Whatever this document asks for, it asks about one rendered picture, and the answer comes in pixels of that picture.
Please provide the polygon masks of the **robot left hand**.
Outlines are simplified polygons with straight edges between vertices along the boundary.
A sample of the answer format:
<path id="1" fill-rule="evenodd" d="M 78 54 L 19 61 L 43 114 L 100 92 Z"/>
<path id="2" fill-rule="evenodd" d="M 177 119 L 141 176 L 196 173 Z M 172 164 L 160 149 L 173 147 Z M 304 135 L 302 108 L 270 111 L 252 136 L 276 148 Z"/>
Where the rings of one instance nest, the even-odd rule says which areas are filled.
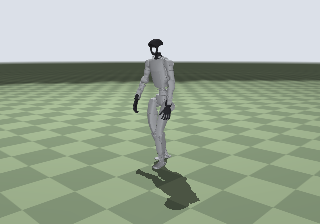
<path id="1" fill-rule="evenodd" d="M 166 119 L 170 119 L 171 118 L 171 106 L 172 106 L 172 104 L 171 105 L 167 105 L 167 102 L 168 100 L 166 100 L 166 103 L 165 103 L 165 108 L 164 108 L 164 110 L 160 113 L 160 115 L 162 114 L 162 113 L 164 113 L 163 114 L 163 117 L 161 118 L 161 119 L 163 119 L 164 118 L 164 116 L 165 116 L 165 118 L 164 118 L 164 120 Z M 167 117 L 167 118 L 166 118 Z M 169 118 L 168 118 L 169 117 Z"/>

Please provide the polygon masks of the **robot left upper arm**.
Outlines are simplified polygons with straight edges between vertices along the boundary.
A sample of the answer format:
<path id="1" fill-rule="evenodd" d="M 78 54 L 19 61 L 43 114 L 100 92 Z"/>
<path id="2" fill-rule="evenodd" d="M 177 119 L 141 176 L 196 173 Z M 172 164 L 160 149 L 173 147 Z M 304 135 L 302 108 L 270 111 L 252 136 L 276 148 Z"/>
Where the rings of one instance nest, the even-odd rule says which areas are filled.
<path id="1" fill-rule="evenodd" d="M 172 60 L 168 60 L 165 59 L 164 61 L 164 67 L 167 70 L 167 75 L 169 77 L 169 80 L 167 81 L 167 86 L 169 87 L 169 81 L 172 79 L 174 80 L 174 83 L 176 83 L 175 81 L 175 73 L 174 73 L 174 62 Z"/>

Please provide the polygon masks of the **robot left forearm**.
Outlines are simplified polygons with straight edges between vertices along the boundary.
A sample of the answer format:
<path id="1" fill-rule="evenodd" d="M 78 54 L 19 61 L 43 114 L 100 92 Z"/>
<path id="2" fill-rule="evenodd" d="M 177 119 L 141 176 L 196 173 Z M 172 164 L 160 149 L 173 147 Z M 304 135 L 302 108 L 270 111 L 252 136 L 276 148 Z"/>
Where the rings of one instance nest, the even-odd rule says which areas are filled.
<path id="1" fill-rule="evenodd" d="M 168 82 L 169 84 L 169 87 L 167 88 L 167 96 L 166 96 L 166 99 L 167 99 L 167 105 L 171 105 L 172 104 L 172 99 L 173 99 L 173 93 L 174 93 L 174 90 L 175 90 L 175 82 L 174 80 L 170 80 Z"/>

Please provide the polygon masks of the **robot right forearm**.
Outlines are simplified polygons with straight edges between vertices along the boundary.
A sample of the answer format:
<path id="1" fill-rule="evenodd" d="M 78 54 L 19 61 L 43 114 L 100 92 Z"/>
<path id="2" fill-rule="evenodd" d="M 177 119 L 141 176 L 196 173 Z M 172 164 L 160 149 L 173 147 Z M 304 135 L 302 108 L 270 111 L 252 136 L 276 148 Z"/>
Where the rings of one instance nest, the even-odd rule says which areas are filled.
<path id="1" fill-rule="evenodd" d="M 142 95 L 145 87 L 146 87 L 146 85 L 141 80 L 141 82 L 139 84 L 139 88 L 138 88 L 137 93 L 136 93 L 136 94 L 139 95 L 139 97 L 138 97 L 139 99 L 141 98 L 141 95 Z M 136 96 L 136 94 L 135 94 L 135 96 Z"/>

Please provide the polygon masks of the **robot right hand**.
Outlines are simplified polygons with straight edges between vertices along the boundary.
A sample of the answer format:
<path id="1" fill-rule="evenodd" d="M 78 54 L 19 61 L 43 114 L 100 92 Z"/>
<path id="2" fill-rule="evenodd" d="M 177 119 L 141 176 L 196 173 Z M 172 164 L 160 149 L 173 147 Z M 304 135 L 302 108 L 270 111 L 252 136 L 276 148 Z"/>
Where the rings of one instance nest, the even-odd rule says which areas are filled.
<path id="1" fill-rule="evenodd" d="M 135 96 L 135 102 L 134 102 L 134 104 L 133 104 L 133 110 L 136 112 L 136 113 L 138 113 L 139 111 L 137 110 L 137 106 L 138 106 L 138 101 L 140 100 L 139 99 L 139 95 L 138 94 L 136 94 L 136 96 Z"/>

